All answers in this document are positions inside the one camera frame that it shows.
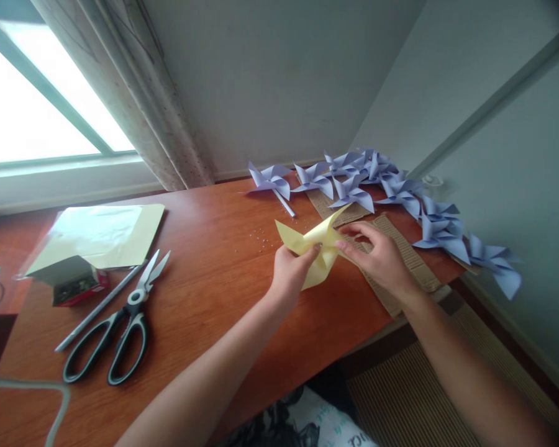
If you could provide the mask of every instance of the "small box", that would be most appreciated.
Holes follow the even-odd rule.
[[[96,269],[80,256],[71,256],[30,273],[52,286],[52,305],[68,307],[93,296],[109,285],[107,272]]]

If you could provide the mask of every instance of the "scissors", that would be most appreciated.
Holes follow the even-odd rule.
[[[143,303],[147,300],[149,296],[149,291],[153,287],[153,281],[160,275],[161,271],[163,270],[166,262],[168,262],[168,258],[170,257],[170,251],[163,259],[155,266],[155,262],[157,261],[157,257],[160,254],[160,251],[156,251],[153,255],[153,258],[145,267],[145,271],[141,275],[139,282],[137,283],[137,288],[132,291],[127,299],[127,302],[123,308],[121,308],[118,312],[114,312],[108,319],[102,321],[101,323],[95,325],[85,336],[79,341],[79,343],[75,346],[73,351],[70,353],[68,360],[64,366],[63,371],[63,378],[66,383],[74,383],[87,375],[89,370],[93,367],[95,362],[99,359],[102,353],[108,348],[108,346],[112,343],[112,337],[116,332],[116,328],[120,325],[120,323],[125,320],[126,317],[129,319],[129,324],[127,328],[124,330],[120,340],[116,344],[116,354],[114,356],[114,360],[112,361],[112,366],[110,367],[110,371],[107,374],[107,383],[116,386],[120,385],[124,381],[126,381],[132,373],[135,372],[141,360],[143,360],[143,356],[147,350],[147,342],[149,339],[149,326],[147,324],[147,319],[145,318],[145,314],[143,311]],[[85,364],[84,368],[81,372],[76,373],[75,365],[77,364],[77,360],[80,356],[80,353],[83,350],[87,349],[88,342],[96,336],[99,332],[104,331],[101,340],[99,341],[98,345],[95,347],[89,360]],[[131,334],[135,332],[140,332],[141,334],[141,350],[139,352],[139,356],[137,360],[135,360],[134,365],[130,368],[130,370],[125,374],[119,374],[119,366],[122,362],[122,358],[126,355],[126,351],[131,342]]]

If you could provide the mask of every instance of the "white wall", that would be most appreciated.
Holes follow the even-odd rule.
[[[478,280],[559,371],[559,54],[432,170],[467,228],[524,261],[513,301]]]
[[[424,0],[151,0],[216,173],[345,151]]]
[[[428,0],[351,148],[414,169],[559,33],[557,6]]]

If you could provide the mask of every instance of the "curtain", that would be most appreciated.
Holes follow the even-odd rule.
[[[142,0],[31,0],[168,191],[213,184]]]

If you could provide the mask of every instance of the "yellow paper pinwheel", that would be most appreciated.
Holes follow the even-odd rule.
[[[329,275],[329,271],[334,265],[335,258],[339,254],[339,250],[335,246],[335,242],[343,240],[341,234],[332,228],[332,224],[335,222],[335,219],[337,219],[337,217],[349,206],[350,205],[346,205],[345,207],[340,208],[305,235],[301,235],[299,232],[291,229],[281,222],[278,222],[277,220],[275,221],[275,224],[278,226],[279,237],[281,237],[284,245],[297,255],[305,254],[306,251],[314,244],[322,244],[320,253],[315,262],[313,262],[311,268],[309,269],[309,273],[304,280],[302,290],[322,283],[327,278],[327,275]]]

